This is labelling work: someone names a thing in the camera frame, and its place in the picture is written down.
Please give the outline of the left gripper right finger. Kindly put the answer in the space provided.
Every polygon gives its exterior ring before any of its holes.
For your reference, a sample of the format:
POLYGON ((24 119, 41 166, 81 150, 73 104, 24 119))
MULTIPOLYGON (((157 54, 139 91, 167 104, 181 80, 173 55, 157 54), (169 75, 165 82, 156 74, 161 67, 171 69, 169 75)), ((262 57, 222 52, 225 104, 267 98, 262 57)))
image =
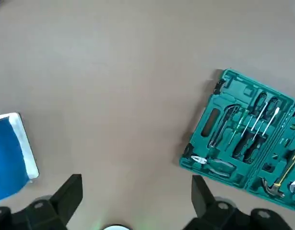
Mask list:
POLYGON ((249 215, 232 204, 216 200, 202 176, 194 175, 191 201, 197 216, 185 230, 287 230, 287 222, 276 212, 256 208, 249 215))

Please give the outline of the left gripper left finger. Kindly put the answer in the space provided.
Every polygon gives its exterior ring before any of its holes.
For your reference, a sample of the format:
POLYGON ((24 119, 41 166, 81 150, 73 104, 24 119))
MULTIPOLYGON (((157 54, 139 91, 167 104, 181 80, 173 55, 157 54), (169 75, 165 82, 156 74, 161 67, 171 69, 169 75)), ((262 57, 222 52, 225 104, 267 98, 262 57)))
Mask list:
POLYGON ((73 174, 50 197, 40 197, 12 213, 0 207, 0 230, 66 230, 83 199, 81 174, 73 174))

